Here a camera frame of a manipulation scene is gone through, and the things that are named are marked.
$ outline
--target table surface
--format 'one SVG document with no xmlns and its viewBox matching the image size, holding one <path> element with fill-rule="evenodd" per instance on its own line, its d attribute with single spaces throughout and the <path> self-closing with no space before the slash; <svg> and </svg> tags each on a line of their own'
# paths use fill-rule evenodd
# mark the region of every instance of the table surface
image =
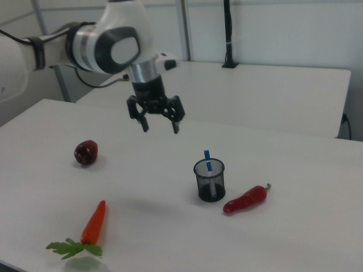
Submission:
<svg viewBox="0 0 363 272">
<path fill-rule="evenodd" d="M 337 137 L 351 72 L 339 69 L 181 62 L 164 73 L 168 97 L 179 95 L 185 118 L 219 124 Z M 115 75 L 106 83 L 119 78 Z M 78 100 L 127 111 L 129 82 Z"/>
<path fill-rule="evenodd" d="M 362 271 L 363 144 L 184 120 L 150 130 L 116 109 L 43 100 L 0 128 L 0 260 L 27 272 Z M 77 144 L 98 143 L 81 167 Z M 195 162 L 226 166 L 224 199 L 197 196 Z M 264 203 L 223 205 L 271 183 Z M 69 259 L 46 250 L 78 240 L 100 200 L 99 245 Z"/>
</svg>

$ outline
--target white wall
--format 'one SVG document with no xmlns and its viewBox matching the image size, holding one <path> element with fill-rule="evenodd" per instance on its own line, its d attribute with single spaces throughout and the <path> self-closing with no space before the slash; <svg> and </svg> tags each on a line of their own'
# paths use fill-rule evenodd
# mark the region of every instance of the white wall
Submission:
<svg viewBox="0 0 363 272">
<path fill-rule="evenodd" d="M 30 0 L 0 0 L 0 29 L 16 37 L 41 35 Z M 64 99 L 52 69 L 31 73 L 21 95 L 0 103 L 0 126 L 44 98 Z"/>
<path fill-rule="evenodd" d="M 345 111 L 351 121 L 353 139 L 363 141 L 362 2 L 231 1 L 234 59 L 247 64 L 352 71 Z M 192 60 L 224 62 L 222 1 L 189 0 L 187 6 Z M 340 136 L 348 138 L 346 124 Z"/>
<path fill-rule="evenodd" d="M 97 22 L 106 3 L 106 0 L 39 0 L 41 14 L 49 33 L 68 22 Z M 173 52 L 180 59 L 185 60 L 186 45 L 183 40 L 185 34 L 181 33 L 183 21 L 175 0 L 144 0 L 143 3 L 153 29 L 157 50 Z M 92 90 L 77 79 L 74 69 L 62 67 L 61 71 L 72 102 L 76 102 Z M 99 85 L 109 78 L 108 75 L 83 71 L 80 74 L 93 85 Z"/>
</svg>

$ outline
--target mesh pencil cup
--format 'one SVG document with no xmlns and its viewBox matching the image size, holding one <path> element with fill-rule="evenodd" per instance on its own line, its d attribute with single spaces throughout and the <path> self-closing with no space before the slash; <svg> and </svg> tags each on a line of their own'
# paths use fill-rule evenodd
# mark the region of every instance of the mesh pencil cup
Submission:
<svg viewBox="0 0 363 272">
<path fill-rule="evenodd" d="M 197 177 L 198 195 L 205 202 L 221 200 L 225 194 L 225 182 L 223 172 L 225 165 L 217 159 L 210 159 L 212 172 L 208 172 L 206 160 L 200 160 L 194 165 L 194 173 Z"/>
</svg>

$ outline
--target red pepper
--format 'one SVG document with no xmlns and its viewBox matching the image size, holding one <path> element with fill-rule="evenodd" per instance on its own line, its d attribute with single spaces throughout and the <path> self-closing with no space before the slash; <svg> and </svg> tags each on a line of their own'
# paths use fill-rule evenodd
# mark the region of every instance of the red pepper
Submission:
<svg viewBox="0 0 363 272">
<path fill-rule="evenodd" d="M 231 214 L 235 211 L 248 208 L 251 205 L 264 201 L 267 196 L 267 190 L 270 189 L 270 187 L 270 183 L 267 183 L 266 188 L 262 186 L 253 187 L 239 198 L 228 201 L 228 203 L 224 205 L 223 211 L 227 214 Z"/>
</svg>

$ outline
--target black cable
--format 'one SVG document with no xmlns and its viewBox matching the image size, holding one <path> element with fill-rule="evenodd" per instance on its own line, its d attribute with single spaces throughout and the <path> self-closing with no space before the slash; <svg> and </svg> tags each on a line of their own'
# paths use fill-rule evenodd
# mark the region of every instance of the black cable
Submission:
<svg viewBox="0 0 363 272">
<path fill-rule="evenodd" d="M 17 37 L 14 37 L 13 35 L 11 35 L 11 34 L 9 34 L 9 33 L 5 32 L 5 31 L 3 31 L 3 30 L 1 30 L 1 29 L 0 29 L 0 33 L 1 33 L 1 34 L 4 34 L 5 36 L 7 36 L 7 37 L 9 37 L 9 38 L 11 38 L 11 39 L 13 39 L 14 41 L 17 41 L 18 43 L 21 43 L 21 44 L 27 44 L 27 45 L 32 45 L 32 43 L 31 43 L 30 41 L 24 41 L 24 40 L 22 40 L 22 39 L 19 39 L 19 38 L 17 38 Z M 54 39 L 56 39 L 56 38 L 59 38 L 59 37 L 61 37 L 61 36 L 63 36 L 63 35 L 66 35 L 66 34 L 68 34 L 68 31 L 64 31 L 64 32 L 59 33 L 59 34 L 57 34 L 57 35 L 55 35 L 55 36 L 49 37 L 49 38 L 47 38 L 47 39 L 43 40 L 43 42 L 44 42 L 44 43 L 47 43 L 48 41 L 52 41 L 52 40 L 54 40 Z"/>
<path fill-rule="evenodd" d="M 1 29 L 0 29 L 0 33 L 1 34 L 4 34 L 5 36 L 7 36 L 7 37 L 9 37 L 11 39 L 13 39 L 14 41 L 17 41 L 18 43 L 27 44 L 27 45 L 31 45 L 32 44 L 30 41 L 23 41 L 23 40 L 21 40 L 21 39 L 19 39 L 17 37 L 14 37 L 13 35 L 10 35 L 9 33 L 5 32 L 5 31 L 3 31 Z"/>
<path fill-rule="evenodd" d="M 55 35 L 55 36 L 49 37 L 49 38 L 47 38 L 47 39 L 43 40 L 43 42 L 47 43 L 48 41 L 52 41 L 52 40 L 54 40 L 54 39 L 56 39 L 56 38 L 59 38 L 59 37 L 61 37 L 61 36 L 63 36 L 63 35 L 66 35 L 66 34 L 68 34 L 68 30 L 67 30 L 67 31 L 65 31 L 65 32 L 59 33 L 59 34 L 57 34 L 57 35 Z"/>
<path fill-rule="evenodd" d="M 82 78 L 81 78 L 81 76 L 79 75 L 79 73 L 78 73 L 78 69 L 77 68 L 75 68 L 74 67 L 74 71 L 75 71 L 75 74 L 76 74 L 76 76 L 77 76 L 77 78 L 84 84 L 84 85 L 86 85 L 86 86 L 88 86 L 88 87 L 91 87 L 91 88 L 106 88 L 106 87 L 108 87 L 108 86 L 110 86 L 110 85 L 113 85 L 113 84 L 115 84 L 116 82 L 118 82 L 118 81 L 127 81 L 125 78 L 124 79 L 120 79 L 120 78 L 118 78 L 118 79 L 116 79 L 116 80 L 114 80 L 114 81 L 112 81 L 112 82 L 110 82 L 110 83 L 107 83 L 107 84 L 105 84 L 105 85 L 102 85 L 102 86 L 95 86 L 95 85 L 91 85 L 91 84 L 88 84 L 87 82 L 85 82 Z"/>
</svg>

